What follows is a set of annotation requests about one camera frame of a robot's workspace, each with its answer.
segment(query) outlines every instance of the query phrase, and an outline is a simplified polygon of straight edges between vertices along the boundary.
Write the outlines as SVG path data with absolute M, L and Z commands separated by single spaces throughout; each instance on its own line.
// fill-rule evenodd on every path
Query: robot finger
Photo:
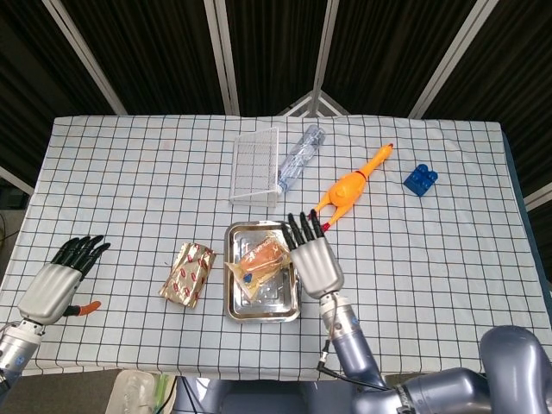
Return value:
M 293 214 L 292 213 L 288 214 L 287 219 L 290 222 L 290 226 L 292 227 L 292 232 L 293 232 L 293 235 L 295 236 L 295 240 L 297 241 L 298 246 L 301 246 L 302 244 L 304 244 L 304 238 L 303 238 L 303 235 L 301 235 L 301 230 L 299 230 L 297 223 L 295 223 Z
M 80 278 L 81 280 L 85 278 L 86 274 L 92 269 L 94 266 L 94 263 L 96 263 L 96 260 L 102 255 L 102 253 L 110 248 L 111 244 L 104 243 L 100 247 L 95 248 L 92 250 L 92 253 L 88 256 L 88 259 L 85 261 L 85 263 L 82 265 L 80 272 L 83 274 Z
M 312 228 L 314 229 L 315 235 L 317 235 L 317 237 L 324 237 L 320 221 L 318 221 L 317 212 L 314 209 L 310 211 L 310 220 L 312 221 Z
M 82 266 L 84 265 L 84 263 L 88 259 L 88 256 L 89 256 L 90 252 L 92 251 L 92 249 L 94 248 L 94 246 L 96 246 L 96 244 L 98 242 L 100 242 L 103 238 L 104 237 L 102 235 L 97 235 L 96 237 L 92 237 L 83 246 L 83 248 L 80 250 L 80 252 L 78 254 L 74 255 L 74 259 L 73 259 L 72 263 L 70 264 L 70 266 L 73 269 L 76 269 L 76 270 L 80 271 L 82 269 Z
M 58 253 L 55 254 L 55 256 L 53 257 L 50 263 L 53 263 L 54 265 L 60 265 L 61 262 L 69 254 L 69 250 L 74 248 L 74 246 L 77 243 L 78 243 L 78 237 L 75 237 L 74 239 L 71 239 L 70 241 L 66 242 L 63 246 L 61 246 L 60 250 L 58 250 Z
M 311 240 L 314 240 L 314 235 L 312 234 L 311 226 L 309 226 L 309 222 L 307 222 L 307 217 L 301 211 L 301 214 L 299 214 L 299 218 L 301 219 L 301 227 L 303 228 L 304 236 L 307 239 L 307 242 L 310 242 Z
M 297 245 L 293 241 L 292 235 L 290 235 L 290 232 L 287 229 L 287 224 L 285 224 L 285 223 L 282 223 L 282 233 L 284 234 L 284 239 L 285 239 L 285 243 L 287 244 L 287 247 L 290 250 L 293 250 L 293 249 L 297 248 Z
M 83 237 L 75 245 L 67 250 L 67 255 L 64 255 L 63 261 L 60 262 L 62 266 L 70 266 L 75 257 L 78 256 L 78 253 L 83 248 L 83 246 L 90 240 L 90 236 Z

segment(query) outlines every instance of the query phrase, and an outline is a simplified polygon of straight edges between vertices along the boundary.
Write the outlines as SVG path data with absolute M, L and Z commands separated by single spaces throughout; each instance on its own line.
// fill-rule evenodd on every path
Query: rubber chicken toy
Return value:
M 339 220 L 347 211 L 353 207 L 354 202 L 361 196 L 368 181 L 368 176 L 383 161 L 389 158 L 393 150 L 393 144 L 385 145 L 380 148 L 375 157 L 373 157 L 364 167 L 355 172 L 341 177 L 339 181 L 332 185 L 328 192 L 322 198 L 322 201 L 315 207 L 317 213 L 328 204 L 333 204 L 337 210 L 330 220 L 322 226 L 326 231 L 329 226 Z

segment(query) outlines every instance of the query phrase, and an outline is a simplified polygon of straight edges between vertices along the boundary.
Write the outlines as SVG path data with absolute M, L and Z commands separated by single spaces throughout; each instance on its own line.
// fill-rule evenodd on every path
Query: blue toy block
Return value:
M 420 164 L 408 176 L 404 184 L 409 190 L 421 197 L 437 181 L 437 177 L 435 171 L 430 171 L 428 166 Z

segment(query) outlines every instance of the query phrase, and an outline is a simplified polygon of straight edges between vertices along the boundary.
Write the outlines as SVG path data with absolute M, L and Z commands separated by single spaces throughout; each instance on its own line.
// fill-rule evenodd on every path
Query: white checkered tablecloth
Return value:
M 273 209 L 228 202 L 240 133 L 278 127 L 280 161 L 312 123 L 327 133 L 303 177 Z M 325 330 L 303 294 L 290 323 L 224 316 L 223 238 L 234 222 L 309 210 L 343 174 L 392 142 L 389 160 L 327 236 L 347 296 L 383 373 L 481 370 L 478 340 L 494 325 L 531 329 L 552 349 L 543 302 L 512 190 L 500 127 L 489 122 L 376 116 L 81 116 L 55 121 L 47 156 L 3 281 L 0 319 L 72 236 L 106 235 L 111 248 L 73 303 L 88 317 L 47 328 L 37 373 L 127 367 L 225 379 L 318 379 Z M 403 181 L 418 163 L 439 179 L 425 196 Z M 323 210 L 328 218 L 333 210 Z M 196 309 L 158 296 L 183 242 L 218 257 Z M 329 366 L 338 368 L 335 354 Z

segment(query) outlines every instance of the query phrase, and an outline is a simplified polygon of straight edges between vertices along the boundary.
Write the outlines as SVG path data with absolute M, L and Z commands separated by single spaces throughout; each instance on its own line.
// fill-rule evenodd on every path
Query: white plastic basket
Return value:
M 231 203 L 260 207 L 276 205 L 278 135 L 277 128 L 270 128 L 235 138 Z

